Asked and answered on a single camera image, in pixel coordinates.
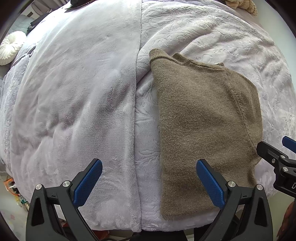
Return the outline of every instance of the knit sweater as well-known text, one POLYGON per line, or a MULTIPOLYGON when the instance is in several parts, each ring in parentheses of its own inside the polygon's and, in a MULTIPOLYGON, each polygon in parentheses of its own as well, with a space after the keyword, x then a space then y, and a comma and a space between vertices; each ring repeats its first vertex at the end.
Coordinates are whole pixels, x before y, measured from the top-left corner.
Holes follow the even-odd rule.
POLYGON ((150 64, 160 110, 161 214, 171 218, 213 208, 196 174, 206 159, 228 181, 255 185, 262 118, 256 87, 221 65, 153 49, 150 64))

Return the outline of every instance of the fleece blanket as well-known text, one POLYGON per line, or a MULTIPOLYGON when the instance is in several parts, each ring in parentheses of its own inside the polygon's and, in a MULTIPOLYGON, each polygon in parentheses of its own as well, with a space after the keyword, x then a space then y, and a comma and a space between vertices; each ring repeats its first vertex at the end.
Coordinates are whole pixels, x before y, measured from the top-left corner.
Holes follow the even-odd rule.
MULTIPOLYGON (((160 214, 153 48, 247 77, 258 90, 263 139, 295 158, 281 145, 284 135, 296 138, 295 92, 268 34, 246 11, 217 1, 165 1, 66 5, 28 35, 0 107, 0 157, 28 200, 36 184, 60 185, 97 157, 103 174, 80 208, 91 228, 173 231, 214 219, 216 210, 169 221, 160 214)), ((268 163, 256 165, 255 177, 274 193, 268 163)))
MULTIPOLYGON (((160 214, 161 169, 157 89, 149 51, 180 52, 209 64, 224 65, 248 78, 257 88, 263 122, 263 140, 295 154, 281 144, 296 137, 296 96, 287 63, 270 36, 246 11, 237 12, 210 0, 145 1, 142 5, 141 46, 137 58, 135 165, 145 230, 182 230, 211 223, 217 210, 191 217, 164 219, 160 214)), ((261 160, 255 177, 267 195, 274 193, 273 167, 261 160)))
POLYGON ((140 0, 60 9, 30 57, 12 112, 10 162, 30 201, 93 158, 103 173, 80 212, 92 229, 140 230, 134 166, 140 0))

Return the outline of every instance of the black clamp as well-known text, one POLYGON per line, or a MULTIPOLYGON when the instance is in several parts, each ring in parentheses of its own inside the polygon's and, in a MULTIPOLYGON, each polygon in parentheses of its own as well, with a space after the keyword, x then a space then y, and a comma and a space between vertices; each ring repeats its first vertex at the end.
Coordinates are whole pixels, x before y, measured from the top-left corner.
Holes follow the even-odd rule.
POLYGON ((83 206, 102 174, 102 162, 93 159, 72 181, 58 187, 35 187, 28 212, 26 240, 69 241, 58 219, 54 205, 60 205, 76 240, 99 241, 89 228, 78 207, 83 206))
MULTIPOLYGON (((284 137, 282 144, 296 153, 296 141, 293 139, 284 137)), ((264 141, 258 143, 257 154, 274 167, 274 188, 296 198, 296 160, 289 159, 286 154, 264 141)))
POLYGON ((273 240, 271 213, 262 185, 247 188, 226 181, 205 159, 197 162, 196 171, 213 204, 221 209, 200 241, 273 240), (239 219, 236 211, 242 204, 239 219))

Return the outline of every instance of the blue gripper pad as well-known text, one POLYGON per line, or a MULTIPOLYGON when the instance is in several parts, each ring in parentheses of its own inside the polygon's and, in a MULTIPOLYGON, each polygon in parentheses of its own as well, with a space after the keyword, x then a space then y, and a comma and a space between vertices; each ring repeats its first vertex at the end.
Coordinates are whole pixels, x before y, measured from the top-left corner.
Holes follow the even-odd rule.
POLYGON ((291 150, 292 152, 296 153, 296 141, 294 141, 293 139, 285 136, 282 139, 282 144, 284 147, 288 148, 289 150, 291 150))
POLYGON ((223 190, 202 161, 196 163, 196 173, 210 196, 212 203, 222 209, 225 205, 223 190))
POLYGON ((86 200, 91 194, 91 191, 94 188, 94 185, 101 176, 102 171, 102 162, 100 160, 97 160, 74 191, 74 207, 78 208, 85 204, 86 200))

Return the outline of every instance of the white round cushion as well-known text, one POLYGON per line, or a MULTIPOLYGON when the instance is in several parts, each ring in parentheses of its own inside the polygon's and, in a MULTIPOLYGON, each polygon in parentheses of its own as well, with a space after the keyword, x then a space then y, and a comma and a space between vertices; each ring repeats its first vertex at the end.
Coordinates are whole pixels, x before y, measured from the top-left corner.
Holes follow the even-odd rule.
POLYGON ((6 65, 13 61, 26 38, 24 32, 15 31, 3 39, 0 45, 0 65, 6 65))

